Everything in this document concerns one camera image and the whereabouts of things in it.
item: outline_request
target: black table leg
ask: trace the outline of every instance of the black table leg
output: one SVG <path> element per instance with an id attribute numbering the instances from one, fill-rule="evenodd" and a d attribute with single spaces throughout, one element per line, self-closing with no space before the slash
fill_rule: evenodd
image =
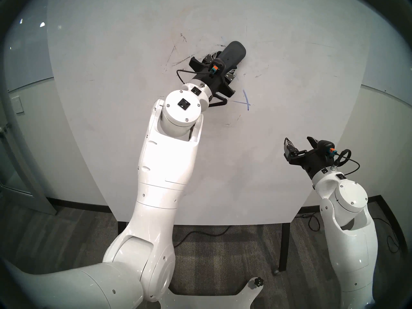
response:
<path id="1" fill-rule="evenodd" d="M 286 270 L 286 264 L 288 262 L 289 251 L 289 236 L 290 236 L 290 222 L 282 224 L 282 240 L 281 240 L 281 255 L 279 258 L 279 268 L 274 271 L 274 274 Z"/>
<path id="2" fill-rule="evenodd" d="M 127 222 L 118 221 L 117 222 L 117 234 L 120 235 L 123 232 L 123 230 L 126 229 L 126 226 L 127 226 Z"/>

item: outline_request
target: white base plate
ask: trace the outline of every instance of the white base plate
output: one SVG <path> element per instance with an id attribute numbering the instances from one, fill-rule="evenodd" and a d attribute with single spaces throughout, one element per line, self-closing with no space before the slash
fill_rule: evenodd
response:
<path id="1" fill-rule="evenodd" d="M 184 309 L 250 309 L 250 305 L 257 297 L 263 286 L 256 287 L 255 278 L 249 280 L 245 288 L 234 296 L 185 296 L 175 295 L 169 289 L 159 300 L 161 308 Z"/>

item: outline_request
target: black cable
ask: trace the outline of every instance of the black cable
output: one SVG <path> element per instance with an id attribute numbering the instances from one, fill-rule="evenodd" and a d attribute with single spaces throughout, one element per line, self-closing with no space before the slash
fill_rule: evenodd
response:
<path id="1" fill-rule="evenodd" d="M 193 71 L 190 71 L 190 70 L 177 70 L 176 74 L 178 75 L 178 78 L 182 81 L 183 84 L 185 84 L 185 82 L 183 81 L 183 79 L 180 78 L 179 72 L 192 73 L 192 74 L 205 74 L 205 75 L 209 74 L 209 72 L 200 73 L 200 72 L 193 72 Z"/>
<path id="2" fill-rule="evenodd" d="M 321 223 L 319 222 L 319 219 L 315 216 L 315 214 L 316 213 L 318 213 L 318 211 L 317 212 L 315 212 L 315 213 L 313 213 L 313 214 L 310 214 L 310 215 L 301 215 L 301 216 L 295 216 L 295 218 L 309 218 L 309 222 L 308 222 L 308 226 L 309 226 L 309 229 L 311 230 L 311 231 L 313 231 L 313 232 L 318 232 L 320 229 L 321 229 Z M 310 226 L 310 221 L 312 220 L 312 218 L 315 218 L 316 219 L 316 221 L 318 222 L 318 229 L 313 229 L 311 226 Z"/>
<path id="3" fill-rule="evenodd" d="M 342 158 L 346 158 L 346 159 L 350 160 L 351 162 L 354 162 L 354 163 L 358 164 L 358 168 L 357 168 L 357 169 L 355 169 L 354 171 L 351 171 L 350 173 L 345 174 L 345 176 L 354 173 L 355 171 L 357 171 L 357 170 L 361 167 L 361 165 L 360 165 L 356 160 L 353 160 L 353 159 L 348 158 L 348 157 L 345 157 L 345 156 L 342 156 Z"/>
<path id="4" fill-rule="evenodd" d="M 180 244 L 181 244 L 182 242 L 184 242 L 184 241 L 186 240 L 186 238 L 187 238 L 190 234 L 193 234 L 193 233 L 195 233 L 195 232 L 196 232 L 197 234 L 203 234 L 203 235 L 207 235 L 207 236 L 211 236 L 211 237 L 219 237 L 219 236 L 221 236 L 221 235 L 223 235 L 223 234 L 226 234 L 226 232 L 229 230 L 230 227 L 232 227 L 232 225 L 230 225 L 228 228 L 226 228 L 226 230 L 225 230 L 224 232 L 222 232 L 222 233 L 220 233 L 220 234 L 217 234 L 217 235 L 208 234 L 207 232 L 198 232 L 198 231 L 194 230 L 194 231 L 188 233 L 188 234 L 180 241 L 180 243 L 178 243 L 176 246 L 173 246 L 173 247 L 176 248 L 176 247 L 180 246 Z"/>
<path id="5" fill-rule="evenodd" d="M 395 231 L 393 230 L 391 224 L 388 223 L 386 220 L 383 220 L 382 218 L 372 218 L 372 219 L 381 220 L 381 221 L 383 221 L 385 224 L 387 224 L 387 225 L 392 229 L 393 236 L 394 236 L 395 239 L 393 239 L 391 235 L 388 235 L 388 236 L 386 237 L 386 244 L 388 245 L 388 249 L 389 249 L 389 251 L 390 251 L 391 253 L 397 253 L 397 252 L 399 251 L 399 249 L 400 249 L 400 248 L 399 248 L 399 241 L 398 241 L 398 238 L 396 237 Z M 393 251 L 393 250 L 391 249 L 391 247 L 389 246 L 389 238 L 392 240 L 392 243 L 396 246 L 397 250 Z"/>

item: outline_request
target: floor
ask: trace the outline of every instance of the floor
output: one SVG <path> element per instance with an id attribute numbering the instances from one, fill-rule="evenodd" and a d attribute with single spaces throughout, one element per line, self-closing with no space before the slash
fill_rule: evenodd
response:
<path id="1" fill-rule="evenodd" d="M 376 203 L 373 217 L 386 220 Z M 0 254 L 19 269 L 45 274 L 99 263 L 117 236 L 117 222 L 110 213 L 58 208 L 51 216 L 0 199 Z M 323 222 L 313 232 L 307 219 L 294 219 L 287 271 L 272 275 L 279 261 L 281 225 L 233 226 L 220 237 L 192 234 L 175 249 L 176 268 L 170 290 L 186 295 L 233 295 L 254 276 L 264 288 L 251 308 L 338 308 L 339 284 L 328 257 Z M 179 242 L 194 229 L 210 233 L 226 227 L 175 226 L 173 241 Z M 400 252 L 388 250 L 391 229 L 376 221 L 378 258 L 374 297 L 392 279 Z M 139 308 L 159 308 L 143 302 Z"/>

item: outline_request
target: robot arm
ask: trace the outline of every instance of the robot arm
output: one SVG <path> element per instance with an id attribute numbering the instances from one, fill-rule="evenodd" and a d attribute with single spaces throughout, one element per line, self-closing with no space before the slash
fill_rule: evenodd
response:
<path id="1" fill-rule="evenodd" d="M 103 263 L 48 275 L 29 275 L 7 263 L 25 293 L 41 308 L 136 308 L 158 301 L 175 267 L 172 231 L 176 208 L 189 182 L 207 108 L 225 105 L 229 83 L 246 50 L 239 42 L 222 52 L 194 57 L 196 76 L 151 109 L 138 163 L 138 192 L 126 229 Z M 213 97 L 221 102 L 210 103 Z"/>
<path id="2" fill-rule="evenodd" d="M 372 281 L 377 257 L 375 223 L 368 212 L 368 195 L 361 185 L 337 170 L 344 154 L 337 154 L 334 144 L 307 138 L 313 149 L 297 150 L 285 139 L 285 158 L 300 165 L 311 178 L 322 198 L 321 215 L 325 225 L 329 258 L 341 287 L 341 308 L 360 309 L 373 303 Z M 343 226 L 353 220 L 351 229 Z"/>
<path id="3" fill-rule="evenodd" d="M 157 100 L 152 108 L 139 158 L 135 209 L 130 223 L 103 258 L 104 262 L 125 262 L 134 267 L 147 301 L 158 301 L 173 275 L 173 224 L 179 199 L 193 172 L 202 112 L 214 105 L 210 104 L 213 97 L 224 99 L 217 92 L 228 97 L 234 93 L 228 84 L 245 55 L 242 44 L 232 42 L 215 57 L 208 55 L 202 62 L 193 57 L 189 65 L 197 75 L 164 100 Z M 186 134 L 188 140 L 179 139 Z"/>

